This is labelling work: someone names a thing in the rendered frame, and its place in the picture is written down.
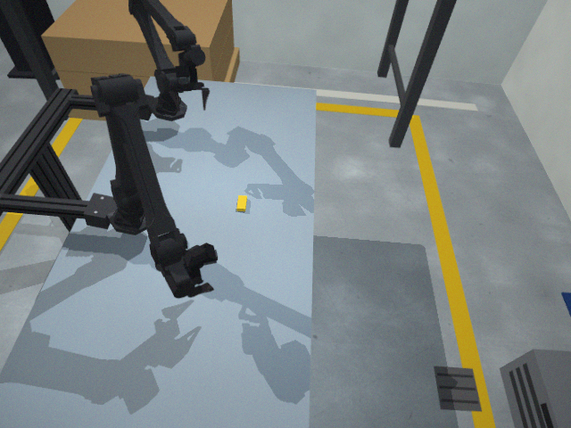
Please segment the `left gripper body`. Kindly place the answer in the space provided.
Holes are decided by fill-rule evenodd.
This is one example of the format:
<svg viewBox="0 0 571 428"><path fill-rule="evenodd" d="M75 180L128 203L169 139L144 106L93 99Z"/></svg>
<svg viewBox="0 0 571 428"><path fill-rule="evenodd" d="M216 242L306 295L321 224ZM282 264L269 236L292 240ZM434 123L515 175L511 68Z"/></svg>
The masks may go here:
<svg viewBox="0 0 571 428"><path fill-rule="evenodd" d="M208 89L209 88L202 88L204 87L204 83L202 82L195 82L195 83L189 83L189 84L184 84L181 85L179 83L173 84L174 87L177 88L177 90L170 90L170 91L176 91L176 92L185 92L185 91L192 91L192 90L203 90L203 89Z"/></svg>

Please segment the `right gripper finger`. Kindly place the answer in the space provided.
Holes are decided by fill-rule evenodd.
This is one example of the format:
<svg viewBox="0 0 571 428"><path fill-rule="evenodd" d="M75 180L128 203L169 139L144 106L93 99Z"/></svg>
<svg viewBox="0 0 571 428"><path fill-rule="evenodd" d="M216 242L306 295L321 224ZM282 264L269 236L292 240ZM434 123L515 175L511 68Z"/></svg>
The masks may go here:
<svg viewBox="0 0 571 428"><path fill-rule="evenodd" d="M202 284L201 287L202 287L202 293L203 292L211 292L214 290L214 288L209 283ZM206 290L208 290L208 291L206 291Z"/></svg>

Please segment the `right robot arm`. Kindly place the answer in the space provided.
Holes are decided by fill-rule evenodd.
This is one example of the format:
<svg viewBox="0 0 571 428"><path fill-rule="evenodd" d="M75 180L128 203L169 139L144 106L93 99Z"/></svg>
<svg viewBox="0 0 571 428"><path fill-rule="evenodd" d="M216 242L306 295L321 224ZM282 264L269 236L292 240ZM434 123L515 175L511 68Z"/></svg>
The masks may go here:
<svg viewBox="0 0 571 428"><path fill-rule="evenodd" d="M116 165L116 179L110 180L118 208L114 224L140 228L145 217L155 267L174 297L184 298L195 288L192 279L201 275L199 267L217 263L217 250L205 243L187 251L186 236L170 215L141 127L139 110L147 109L149 104L140 78L116 74L91 78L91 82L98 115L108 116L105 118ZM129 102L135 103L125 104Z"/></svg>

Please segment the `yellow rectangular block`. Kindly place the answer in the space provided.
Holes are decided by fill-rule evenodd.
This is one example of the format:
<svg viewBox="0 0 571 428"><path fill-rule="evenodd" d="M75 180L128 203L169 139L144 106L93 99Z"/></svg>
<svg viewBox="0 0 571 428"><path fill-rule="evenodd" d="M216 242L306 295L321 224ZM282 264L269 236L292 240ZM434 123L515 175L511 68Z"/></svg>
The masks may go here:
<svg viewBox="0 0 571 428"><path fill-rule="evenodd" d="M247 202L247 196L238 195L237 211L245 211L246 202Z"/></svg>

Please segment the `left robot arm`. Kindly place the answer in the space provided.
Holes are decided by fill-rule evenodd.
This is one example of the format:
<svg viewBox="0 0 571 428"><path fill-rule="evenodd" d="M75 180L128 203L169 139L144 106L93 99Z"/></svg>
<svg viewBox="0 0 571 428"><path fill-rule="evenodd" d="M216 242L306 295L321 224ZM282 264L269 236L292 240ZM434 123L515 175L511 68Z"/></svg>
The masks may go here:
<svg viewBox="0 0 571 428"><path fill-rule="evenodd" d="M161 94L158 96L155 110L175 116L178 109L169 90L177 90L173 83L184 85L198 82L195 66L204 64L205 54L197 44L191 29L176 20L159 0L130 1L128 0L129 13L136 18L157 68L154 76ZM171 43L172 52L184 51L178 54L179 66L176 66L176 69L166 54L151 16L165 32Z"/></svg>

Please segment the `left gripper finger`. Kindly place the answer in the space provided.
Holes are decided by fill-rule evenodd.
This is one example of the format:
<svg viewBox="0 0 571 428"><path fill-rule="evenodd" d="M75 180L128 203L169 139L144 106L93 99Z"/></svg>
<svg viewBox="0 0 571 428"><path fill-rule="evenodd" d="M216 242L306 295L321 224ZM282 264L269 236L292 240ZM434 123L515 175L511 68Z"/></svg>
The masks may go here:
<svg viewBox="0 0 571 428"><path fill-rule="evenodd" d="M206 98L206 92L208 92L207 98ZM205 111L205 107L206 107L206 103L205 103L205 106L204 106L204 100L206 99L206 102L207 102L209 93L210 93L210 90L208 90L208 89L203 89L203 90L202 90L202 96L203 96L203 110L204 110L204 111Z"/></svg>
<svg viewBox="0 0 571 428"><path fill-rule="evenodd" d="M179 98L178 98L178 92L176 91L169 91L171 98L173 99L174 103L176 104L176 107L179 111ZM176 101L176 97L177 97L177 101Z"/></svg>

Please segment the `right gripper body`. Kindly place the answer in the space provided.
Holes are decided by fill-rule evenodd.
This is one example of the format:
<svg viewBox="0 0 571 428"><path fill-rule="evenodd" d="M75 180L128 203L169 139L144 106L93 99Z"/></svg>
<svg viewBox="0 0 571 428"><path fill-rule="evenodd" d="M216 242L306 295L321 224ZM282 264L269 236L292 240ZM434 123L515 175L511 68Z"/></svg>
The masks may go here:
<svg viewBox="0 0 571 428"><path fill-rule="evenodd" d="M195 248L197 248L197 247L199 247L199 245L196 245L196 246L194 246L194 247L188 249L187 251L191 251L191 250L193 250L193 249L195 249ZM185 259L184 259L183 256L182 256L182 258L183 258L183 260L185 261ZM185 267L185 266L186 266L186 261L185 261L184 267ZM196 285L196 284L201 284L201 283L203 282L202 276L198 276L198 277L192 279L192 281L193 281L194 285ZM194 291L193 291L190 295L187 295L187 297L190 297L190 298L191 298L191 297L195 296L196 294L198 294L198 293L200 293L200 292L202 292L202 287L201 287L200 285L198 285L198 286L196 286L196 287L194 288Z"/></svg>

